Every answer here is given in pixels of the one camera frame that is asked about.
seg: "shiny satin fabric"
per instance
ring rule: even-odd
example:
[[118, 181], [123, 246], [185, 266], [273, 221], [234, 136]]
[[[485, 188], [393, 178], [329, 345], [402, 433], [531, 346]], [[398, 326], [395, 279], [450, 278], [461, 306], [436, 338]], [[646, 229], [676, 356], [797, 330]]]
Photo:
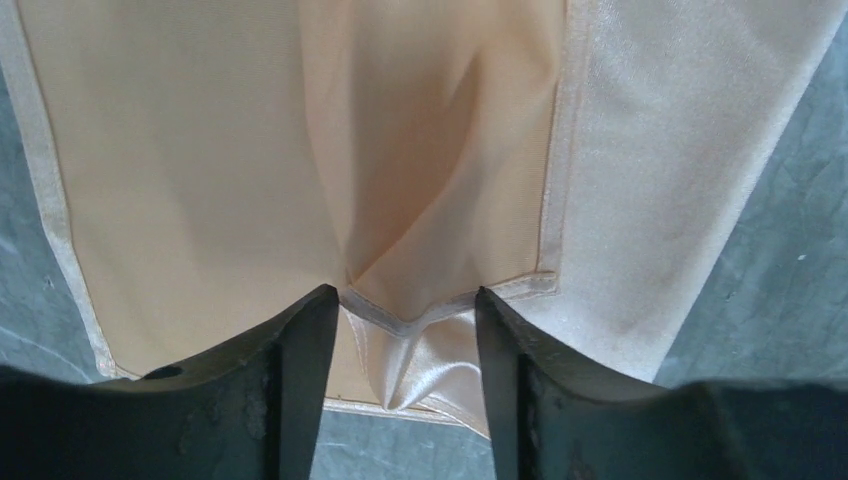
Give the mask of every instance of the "shiny satin fabric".
[[328, 282], [347, 287], [334, 405], [485, 433], [476, 287], [650, 380], [846, 0], [0, 8], [45, 231], [104, 373]]

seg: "tan fabric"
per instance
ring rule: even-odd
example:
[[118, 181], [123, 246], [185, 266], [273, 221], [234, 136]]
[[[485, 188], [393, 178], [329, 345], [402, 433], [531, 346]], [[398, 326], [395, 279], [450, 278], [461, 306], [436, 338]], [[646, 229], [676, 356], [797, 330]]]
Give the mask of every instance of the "tan fabric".
[[846, 2], [0, 0], [0, 59], [104, 371], [328, 282], [329, 398], [485, 432], [476, 287], [650, 379]]

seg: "mottled gray surface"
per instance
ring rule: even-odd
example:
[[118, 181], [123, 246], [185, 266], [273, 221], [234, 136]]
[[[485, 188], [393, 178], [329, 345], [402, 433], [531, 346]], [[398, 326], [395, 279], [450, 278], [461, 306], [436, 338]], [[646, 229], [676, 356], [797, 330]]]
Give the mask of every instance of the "mottled gray surface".
[[[792, 117], [657, 380], [848, 377], [848, 27]], [[0, 362], [97, 374], [0, 89]], [[313, 478], [494, 478], [469, 430], [325, 412]]]

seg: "draped fabric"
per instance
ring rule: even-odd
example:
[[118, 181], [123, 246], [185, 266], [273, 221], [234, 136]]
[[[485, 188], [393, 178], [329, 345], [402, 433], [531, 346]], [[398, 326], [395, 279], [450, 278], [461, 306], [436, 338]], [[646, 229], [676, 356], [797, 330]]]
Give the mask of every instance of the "draped fabric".
[[0, 61], [104, 374], [326, 282], [329, 406], [485, 433], [476, 288], [650, 380], [846, 4], [0, 0]]

